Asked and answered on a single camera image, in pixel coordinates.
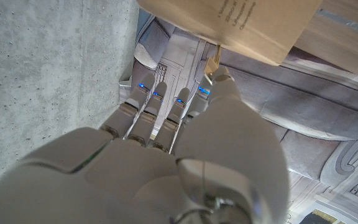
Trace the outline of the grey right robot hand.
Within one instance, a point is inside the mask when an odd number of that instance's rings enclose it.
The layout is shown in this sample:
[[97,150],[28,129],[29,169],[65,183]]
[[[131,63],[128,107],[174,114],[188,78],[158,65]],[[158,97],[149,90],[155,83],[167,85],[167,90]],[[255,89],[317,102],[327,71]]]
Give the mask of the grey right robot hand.
[[283,223],[289,180],[269,123],[225,67],[182,89],[147,75],[98,129],[71,131],[0,178],[0,223]]

